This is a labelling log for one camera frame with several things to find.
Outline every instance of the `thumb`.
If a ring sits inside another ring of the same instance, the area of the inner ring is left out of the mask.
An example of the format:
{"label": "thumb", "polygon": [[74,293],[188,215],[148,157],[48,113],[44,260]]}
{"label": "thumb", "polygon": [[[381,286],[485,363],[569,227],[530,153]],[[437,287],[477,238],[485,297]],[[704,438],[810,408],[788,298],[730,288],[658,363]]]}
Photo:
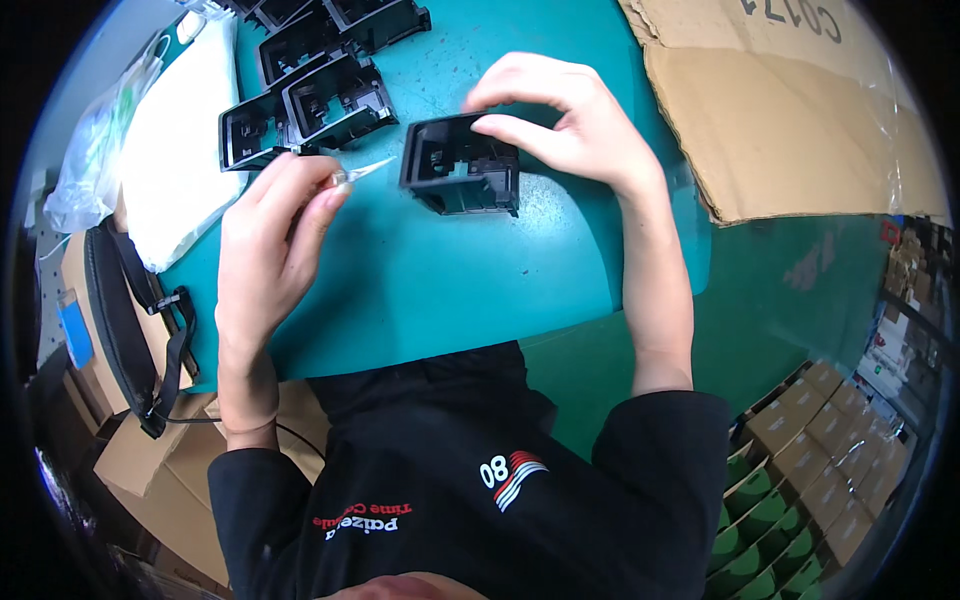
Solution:
{"label": "thumb", "polygon": [[352,183],[328,187],[303,209],[287,255],[287,263],[294,271],[304,269],[311,276],[315,274],[326,232],[352,191]]}
{"label": "thumb", "polygon": [[566,170],[569,139],[566,135],[508,114],[487,114],[470,126],[472,130],[513,144],[539,158],[547,166]]}

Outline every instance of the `blue object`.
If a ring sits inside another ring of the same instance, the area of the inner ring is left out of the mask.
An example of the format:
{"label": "blue object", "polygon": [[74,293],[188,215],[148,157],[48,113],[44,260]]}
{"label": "blue object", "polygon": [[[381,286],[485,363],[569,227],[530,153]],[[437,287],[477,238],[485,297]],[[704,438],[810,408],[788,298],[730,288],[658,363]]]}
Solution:
{"label": "blue object", "polygon": [[[402,156],[407,126],[460,112],[467,92],[512,50],[592,65],[668,173],[684,158],[658,112],[640,47],[616,2],[489,0],[482,10],[427,0],[433,31],[374,55],[400,125],[331,152],[346,169]],[[254,63],[263,30],[240,24],[242,98],[261,92]],[[549,107],[497,111],[552,127]],[[537,335],[621,308],[623,237],[610,188],[520,155],[519,218],[440,216],[399,189],[400,162],[371,174],[324,242],[317,282],[269,346],[281,380],[343,372]],[[695,292],[709,269],[707,215],[692,181],[671,179],[675,218]],[[160,279],[184,285],[197,309],[190,391],[216,387],[220,225]]]}
{"label": "blue object", "polygon": [[57,303],[57,315],[63,324],[63,333],[66,335],[66,349],[70,353],[70,360],[77,369],[82,369],[93,358],[93,343],[86,330],[84,315],[76,300],[69,304]]}

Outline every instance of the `black cable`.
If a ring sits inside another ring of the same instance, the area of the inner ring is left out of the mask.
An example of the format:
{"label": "black cable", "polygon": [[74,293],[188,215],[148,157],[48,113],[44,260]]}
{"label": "black cable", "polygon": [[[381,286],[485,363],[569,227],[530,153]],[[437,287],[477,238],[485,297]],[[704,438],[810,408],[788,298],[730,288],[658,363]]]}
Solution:
{"label": "black cable", "polygon": [[[189,424],[189,423],[219,423],[219,422],[221,422],[221,421],[223,420],[223,419],[170,419],[169,417],[164,417],[164,416],[161,415],[160,413],[155,413],[155,414],[156,414],[158,417],[160,417],[161,419],[167,421],[168,423],[178,423],[178,424],[180,424],[180,423],[184,423],[184,424]],[[324,462],[326,462],[326,457],[324,456],[324,454],[323,454],[319,449],[317,449],[316,446],[314,446],[313,444],[311,444],[310,442],[308,442],[307,439],[304,438],[301,434],[297,433],[296,431],[294,431],[294,430],[291,429],[290,427],[287,427],[286,425],[283,425],[283,424],[280,424],[280,423],[277,423],[276,426],[279,427],[280,429],[282,429],[283,431],[286,431],[286,432],[289,433],[290,435],[296,437],[298,440],[300,440],[300,441],[303,442],[304,444],[307,444],[308,446],[310,446],[310,449],[313,450],[314,452],[316,452],[316,453],[317,453],[317,456],[319,456],[320,458],[324,459]]]}

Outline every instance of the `metal tool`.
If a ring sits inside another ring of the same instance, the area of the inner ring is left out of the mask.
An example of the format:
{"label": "metal tool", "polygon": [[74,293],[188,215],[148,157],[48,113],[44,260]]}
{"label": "metal tool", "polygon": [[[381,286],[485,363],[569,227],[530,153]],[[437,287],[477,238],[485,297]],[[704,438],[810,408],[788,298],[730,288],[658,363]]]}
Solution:
{"label": "metal tool", "polygon": [[360,169],[353,169],[352,171],[344,171],[344,170],[334,171],[333,175],[331,175],[333,179],[333,184],[343,185],[344,183],[354,183],[357,180],[366,177],[373,171],[376,171],[377,169],[386,165],[387,163],[391,162],[394,159],[396,159],[396,156],[391,156],[390,158],[381,160],[380,162],[375,162],[370,166],[362,167]]}

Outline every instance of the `white plastic bag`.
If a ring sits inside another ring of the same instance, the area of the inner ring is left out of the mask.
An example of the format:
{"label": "white plastic bag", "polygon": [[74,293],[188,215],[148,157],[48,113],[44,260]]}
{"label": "white plastic bag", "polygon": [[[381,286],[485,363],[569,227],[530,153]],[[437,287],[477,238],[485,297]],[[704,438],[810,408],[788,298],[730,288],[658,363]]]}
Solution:
{"label": "white plastic bag", "polygon": [[163,62],[155,43],[116,84],[86,109],[66,148],[57,188],[47,197],[43,214],[61,233],[100,225],[117,204],[116,165],[127,129],[140,100],[154,84]]}
{"label": "white plastic bag", "polygon": [[130,239],[163,273],[247,186],[220,172],[220,114],[237,104],[236,18],[207,23],[140,103],[120,155]]}

